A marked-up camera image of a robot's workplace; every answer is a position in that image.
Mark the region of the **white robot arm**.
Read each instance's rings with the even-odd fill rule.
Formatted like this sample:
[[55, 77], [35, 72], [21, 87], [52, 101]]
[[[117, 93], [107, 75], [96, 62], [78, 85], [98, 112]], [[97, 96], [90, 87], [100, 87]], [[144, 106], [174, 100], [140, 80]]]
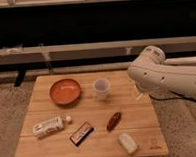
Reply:
[[135, 81], [140, 92], [160, 87], [196, 99], [196, 67], [168, 66], [164, 62], [163, 50], [148, 46], [132, 61], [128, 76]]

